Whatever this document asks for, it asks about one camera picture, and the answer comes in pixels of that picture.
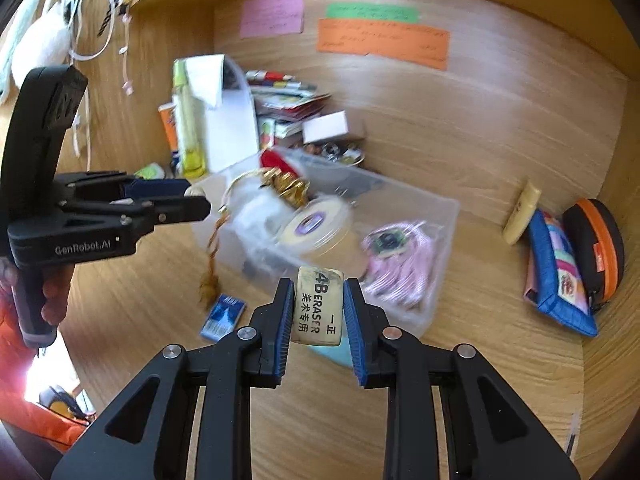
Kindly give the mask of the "left hand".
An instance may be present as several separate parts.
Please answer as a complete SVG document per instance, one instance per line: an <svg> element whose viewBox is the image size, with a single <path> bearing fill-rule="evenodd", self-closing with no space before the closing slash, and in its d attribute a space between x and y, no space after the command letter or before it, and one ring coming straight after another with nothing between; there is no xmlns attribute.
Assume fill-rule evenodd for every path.
<svg viewBox="0 0 640 480"><path fill-rule="evenodd" d="M44 270L42 293L46 302L41 309L41 317L49 325L58 326L66 318L74 270L74 266L56 266ZM17 267L8 258L2 257L1 290L11 300L14 300L14 292L20 277Z"/></svg>

